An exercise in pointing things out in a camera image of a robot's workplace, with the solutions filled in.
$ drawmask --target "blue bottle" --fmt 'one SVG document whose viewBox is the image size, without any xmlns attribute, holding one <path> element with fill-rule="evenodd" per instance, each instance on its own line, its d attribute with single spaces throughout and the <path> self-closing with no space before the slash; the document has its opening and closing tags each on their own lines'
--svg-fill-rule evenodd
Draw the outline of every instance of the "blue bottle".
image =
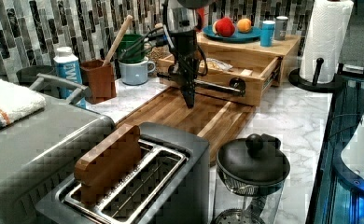
<svg viewBox="0 0 364 224">
<path fill-rule="evenodd" d="M 260 45 L 271 47 L 273 42 L 275 21 L 264 21 L 261 26 Z"/>
<path fill-rule="evenodd" d="M 66 78 L 70 81 L 82 84 L 82 76 L 80 74 L 80 66 L 77 56 L 72 53 L 69 47 L 61 47 L 56 50 L 57 56 L 54 58 L 56 64 L 57 76 Z M 61 88 L 61 96 L 66 99 L 72 91 Z M 81 99 L 77 105 L 86 108 L 85 99 Z"/>
</svg>

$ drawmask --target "brown cup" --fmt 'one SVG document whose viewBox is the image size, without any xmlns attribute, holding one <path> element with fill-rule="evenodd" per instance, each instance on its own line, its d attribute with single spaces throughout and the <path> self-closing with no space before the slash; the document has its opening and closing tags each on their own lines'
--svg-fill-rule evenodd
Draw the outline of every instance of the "brown cup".
<svg viewBox="0 0 364 224">
<path fill-rule="evenodd" d="M 83 85 L 91 89 L 91 97 L 86 100 L 93 105 L 116 97 L 112 65 L 102 66 L 103 63 L 103 60 L 93 60 L 80 64 Z"/>
</svg>

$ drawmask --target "orange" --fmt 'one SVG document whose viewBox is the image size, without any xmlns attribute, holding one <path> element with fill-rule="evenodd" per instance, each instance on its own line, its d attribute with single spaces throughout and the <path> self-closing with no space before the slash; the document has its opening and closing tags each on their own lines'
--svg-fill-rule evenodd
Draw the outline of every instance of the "orange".
<svg viewBox="0 0 364 224">
<path fill-rule="evenodd" d="M 240 19 L 237 22 L 237 29 L 240 33 L 248 33 L 251 31 L 251 20 L 250 19 Z"/>
</svg>

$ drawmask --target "wooden drawer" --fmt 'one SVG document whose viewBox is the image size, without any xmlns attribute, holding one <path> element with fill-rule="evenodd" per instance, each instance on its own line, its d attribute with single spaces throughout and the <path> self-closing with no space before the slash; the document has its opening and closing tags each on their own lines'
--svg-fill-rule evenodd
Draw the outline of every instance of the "wooden drawer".
<svg viewBox="0 0 364 224">
<path fill-rule="evenodd" d="M 230 80 L 238 77 L 245 82 L 246 88 L 244 97 L 235 97 L 202 88 L 197 88 L 196 92 L 245 105 L 258 106 L 261 97 L 270 86 L 280 86 L 290 71 L 297 68 L 300 41 L 301 38 L 297 35 L 287 35 L 285 41 L 274 40 L 271 47 L 264 48 L 259 41 L 244 44 L 224 43 L 208 39 L 203 33 L 198 33 L 197 43 L 207 58 L 218 59 L 233 66 L 228 72 L 209 69 L 207 76 L 198 77 L 198 79 L 229 87 Z M 159 59 L 159 70 L 166 73 L 173 63 L 172 55 Z M 253 73 L 250 76 L 242 75 L 244 69 L 252 70 Z M 174 82 L 166 80 L 162 82 L 177 87 Z"/>
<path fill-rule="evenodd" d="M 196 92 L 204 95 L 214 96 L 232 102 L 241 103 L 244 105 L 260 105 L 262 95 L 270 88 L 275 79 L 280 75 L 280 57 L 264 56 L 255 58 L 255 60 L 244 59 L 239 57 L 238 53 L 232 51 L 212 51 L 203 48 L 206 57 L 221 60 L 222 62 L 233 65 L 230 71 L 222 71 L 213 68 L 208 69 L 208 74 L 204 77 L 198 77 L 198 80 L 206 81 L 221 86 L 229 87 L 232 78 L 240 78 L 245 82 L 245 96 L 231 96 L 227 93 L 210 91 L 203 88 L 197 88 Z M 167 72 L 168 67 L 174 63 L 174 56 L 169 55 L 166 58 L 159 59 L 159 71 Z M 250 76 L 242 74 L 245 70 L 252 70 Z M 162 83 L 177 87 L 174 82 L 161 80 Z"/>
</svg>

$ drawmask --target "white bottle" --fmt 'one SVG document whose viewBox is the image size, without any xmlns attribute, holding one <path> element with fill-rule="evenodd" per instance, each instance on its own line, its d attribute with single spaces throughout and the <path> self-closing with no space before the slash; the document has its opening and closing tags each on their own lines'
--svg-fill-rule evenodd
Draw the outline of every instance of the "white bottle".
<svg viewBox="0 0 364 224">
<path fill-rule="evenodd" d="M 72 53 L 69 47 L 61 47 L 56 49 L 57 56 L 54 58 L 56 64 L 57 76 L 66 78 L 70 81 L 82 84 L 82 77 L 80 74 L 80 66 L 77 56 Z M 66 99 L 72 91 L 61 88 L 61 96 Z M 80 100 L 77 105 L 86 108 L 86 101 Z"/>
</svg>

